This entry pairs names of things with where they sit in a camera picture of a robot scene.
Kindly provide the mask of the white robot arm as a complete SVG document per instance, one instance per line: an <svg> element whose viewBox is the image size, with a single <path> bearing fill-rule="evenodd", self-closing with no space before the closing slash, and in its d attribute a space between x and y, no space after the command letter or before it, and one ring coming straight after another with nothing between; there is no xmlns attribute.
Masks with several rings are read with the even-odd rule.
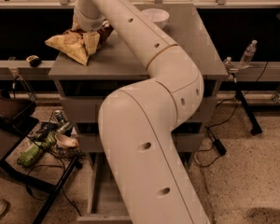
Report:
<svg viewBox="0 0 280 224"><path fill-rule="evenodd" d="M203 98L188 54L128 0L89 0L147 70L149 78L109 94L98 116L112 174L133 224L210 224L171 132Z"/></svg>

